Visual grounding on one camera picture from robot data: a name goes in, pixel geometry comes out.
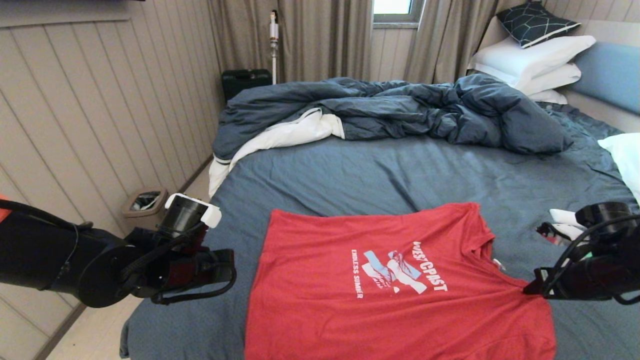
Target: beige curtain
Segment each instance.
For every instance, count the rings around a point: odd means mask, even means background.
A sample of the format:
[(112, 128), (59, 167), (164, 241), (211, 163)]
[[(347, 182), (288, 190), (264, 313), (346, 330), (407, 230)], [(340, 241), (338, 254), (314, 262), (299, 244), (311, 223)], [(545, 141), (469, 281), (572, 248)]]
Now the beige curtain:
[(269, 69), (269, 13), (278, 10), (278, 82), (367, 79), (372, 0), (211, 0), (223, 70)]
[(524, 0), (426, 0), (404, 79), (450, 83), (464, 76), (489, 20)]

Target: tiled floor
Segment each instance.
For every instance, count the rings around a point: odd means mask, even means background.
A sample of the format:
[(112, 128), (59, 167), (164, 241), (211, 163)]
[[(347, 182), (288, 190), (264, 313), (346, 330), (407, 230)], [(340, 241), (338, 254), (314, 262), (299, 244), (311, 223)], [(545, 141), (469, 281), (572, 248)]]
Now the tiled floor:
[[(185, 191), (186, 195), (207, 201), (209, 166)], [(71, 326), (47, 360), (120, 360), (120, 331), (129, 315), (142, 301), (129, 296), (103, 309), (87, 308)]]

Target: wall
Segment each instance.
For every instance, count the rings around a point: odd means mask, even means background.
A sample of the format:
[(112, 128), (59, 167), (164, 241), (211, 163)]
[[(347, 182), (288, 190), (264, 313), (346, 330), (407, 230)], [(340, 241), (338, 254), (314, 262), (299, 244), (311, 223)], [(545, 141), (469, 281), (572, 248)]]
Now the wall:
[[(175, 191), (211, 154), (223, 101), (207, 0), (128, 6), (0, 29), (0, 193), (118, 236), (131, 193)], [(0, 359), (36, 356), (77, 305), (0, 284)]]
[[(640, 0), (546, 0), (544, 3), (554, 15), (569, 19), (640, 22)], [(370, 80), (403, 79), (416, 31), (373, 29)]]

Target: black suitcase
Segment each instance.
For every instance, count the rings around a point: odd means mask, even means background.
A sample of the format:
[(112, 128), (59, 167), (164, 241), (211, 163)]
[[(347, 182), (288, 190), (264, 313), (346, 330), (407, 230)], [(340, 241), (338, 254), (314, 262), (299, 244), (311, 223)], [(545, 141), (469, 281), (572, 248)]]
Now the black suitcase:
[(227, 70), (222, 73), (222, 90), (226, 101), (244, 89), (271, 85), (271, 82), (271, 73), (266, 69)]

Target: geometric pattern pillowcase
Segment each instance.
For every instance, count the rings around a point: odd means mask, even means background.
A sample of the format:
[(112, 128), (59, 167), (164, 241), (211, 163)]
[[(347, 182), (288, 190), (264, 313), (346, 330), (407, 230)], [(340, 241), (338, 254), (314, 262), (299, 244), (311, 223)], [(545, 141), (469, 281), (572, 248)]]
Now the geometric pattern pillowcase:
[(497, 17), (522, 49), (561, 37), (580, 26), (579, 22), (554, 16), (542, 6), (541, 1), (504, 10)]

